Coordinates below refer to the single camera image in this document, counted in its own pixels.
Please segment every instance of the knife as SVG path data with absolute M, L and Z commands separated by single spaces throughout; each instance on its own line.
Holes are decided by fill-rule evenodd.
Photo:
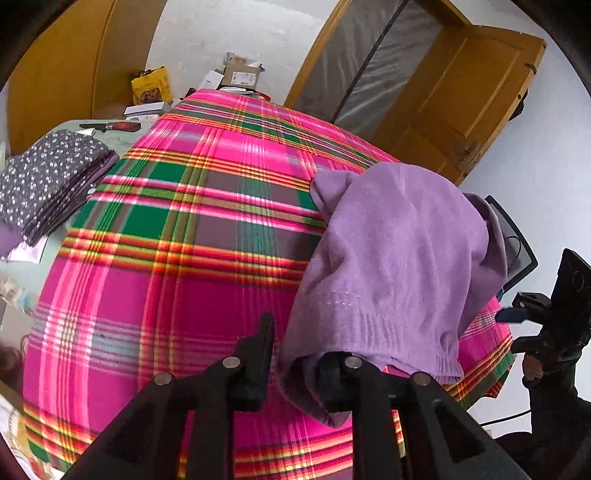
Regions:
M 81 128 L 96 128 L 101 132 L 107 130 L 117 130 L 118 132 L 137 132 L 142 128 L 142 124 L 138 122 L 111 122 L 108 124 L 80 124 Z

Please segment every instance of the lavender knit sweater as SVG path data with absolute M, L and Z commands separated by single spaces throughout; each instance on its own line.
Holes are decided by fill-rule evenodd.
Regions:
M 436 173 L 394 163 L 360 176 L 320 171 L 310 194 L 328 228 L 281 345 L 284 394 L 319 421 L 342 423 L 315 395 L 316 364 L 331 351 L 459 380 L 459 337 L 506 279 L 488 204 Z

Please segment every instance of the packaging label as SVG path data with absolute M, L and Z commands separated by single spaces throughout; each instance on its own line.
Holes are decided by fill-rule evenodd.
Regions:
M 256 73 L 233 72 L 232 84 L 254 87 L 256 85 Z

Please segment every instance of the door hinge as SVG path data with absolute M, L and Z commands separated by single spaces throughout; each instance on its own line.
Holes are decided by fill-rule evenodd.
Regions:
M 534 72 L 534 75 L 538 73 L 538 69 L 535 67 L 533 63 L 524 63 L 523 66 L 531 69 L 531 71 Z
M 466 147 L 464 149 L 464 152 L 461 153 L 460 159 L 457 162 L 456 166 L 460 170 L 465 171 L 466 167 L 470 164 L 470 162 L 474 158 L 474 155 L 476 154 L 476 152 L 478 152 L 478 148 L 479 148 L 478 142 L 472 142 L 472 144 L 469 147 Z

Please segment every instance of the wooden panel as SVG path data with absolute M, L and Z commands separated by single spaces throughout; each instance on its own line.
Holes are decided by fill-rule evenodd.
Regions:
M 465 41 L 429 99 L 429 115 L 446 118 L 450 127 L 468 136 L 519 54 L 519 49 L 496 40 Z M 450 109 L 456 109 L 453 115 L 449 115 Z
M 450 0 L 417 0 L 417 3 L 446 27 L 472 25 Z
M 308 82 L 308 78 L 316 65 L 316 62 L 320 58 L 320 54 L 322 50 L 326 46 L 326 43 L 331 38 L 333 32 L 335 31 L 336 26 L 339 24 L 340 20 L 343 18 L 345 12 L 349 9 L 352 0 L 339 0 L 336 7 L 324 22 L 320 33 L 316 37 L 312 48 L 308 52 L 306 59 L 304 60 L 304 64 L 301 66 L 300 71 L 297 74 L 297 77 L 294 80 L 293 85 L 291 86 L 291 90 L 287 95 L 287 99 L 283 105 L 287 108 L 293 108 L 296 105 L 296 100 L 301 94 L 301 91 L 304 89 L 306 83 Z
M 445 28 L 372 143 L 459 184 L 507 123 L 544 48 L 542 39 L 515 31 Z M 427 150 L 432 159 L 423 158 Z
M 92 117 L 96 59 L 115 0 L 78 0 L 24 54 L 10 78 L 11 152 L 63 121 Z
M 403 132 L 412 124 L 424 108 L 436 87 L 436 79 L 444 76 L 449 64 L 462 48 L 465 39 L 457 35 L 459 28 L 444 28 L 418 65 L 396 103 L 384 116 L 371 143 L 384 151 L 390 151 Z
M 166 0 L 118 0 L 96 66 L 92 118 L 122 118 L 132 105 L 131 78 L 145 69 Z

